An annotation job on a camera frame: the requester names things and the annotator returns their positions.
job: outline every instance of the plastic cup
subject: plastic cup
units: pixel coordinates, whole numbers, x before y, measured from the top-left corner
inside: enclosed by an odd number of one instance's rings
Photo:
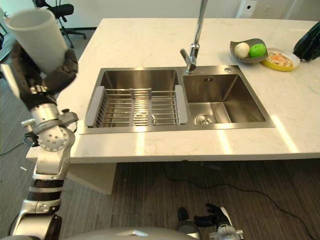
[[[63,64],[68,48],[51,11],[34,8],[17,12],[7,26],[45,74]]]

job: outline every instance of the kitchen sink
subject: kitchen sink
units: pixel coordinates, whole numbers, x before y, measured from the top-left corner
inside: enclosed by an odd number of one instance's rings
[[[188,75],[183,80],[196,125],[266,121],[238,74]]]
[[[274,127],[236,65],[103,68],[82,134]]]

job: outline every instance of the yellow plate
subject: yellow plate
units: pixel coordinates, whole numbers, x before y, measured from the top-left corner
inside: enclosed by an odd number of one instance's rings
[[[281,49],[278,49],[278,48],[268,48],[267,49],[267,52],[268,53],[279,53],[279,54],[282,54],[284,55],[286,58],[290,59],[292,62],[293,62],[293,66],[291,67],[288,67],[288,66],[279,66],[273,62],[270,62],[268,61],[267,59],[266,60],[263,60],[261,63],[271,69],[274,69],[274,70],[277,70],[277,71],[282,71],[282,72],[289,72],[289,71],[292,71],[294,69],[296,69],[298,67],[298,65],[300,64],[300,59],[294,55],[293,53],[291,52],[288,52],[288,51],[284,51],[284,50],[281,50]]]

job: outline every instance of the white marble countertop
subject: white marble countertop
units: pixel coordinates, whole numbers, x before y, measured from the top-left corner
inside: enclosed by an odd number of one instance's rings
[[[80,119],[72,163],[240,161],[320,157],[320,58],[292,72],[245,65],[230,54],[230,41],[263,39],[292,51],[316,23],[276,19],[206,18],[198,66],[239,65],[276,127],[81,135],[101,68],[184,66],[179,50],[193,41],[195,18],[103,19],[79,60],[76,80],[58,97]],[[33,148],[27,158],[37,157]]]

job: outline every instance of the dish drying rack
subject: dish drying rack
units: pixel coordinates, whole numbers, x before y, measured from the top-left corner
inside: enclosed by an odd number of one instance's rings
[[[188,121],[183,89],[105,89],[94,92],[85,124],[89,128],[180,125]]]

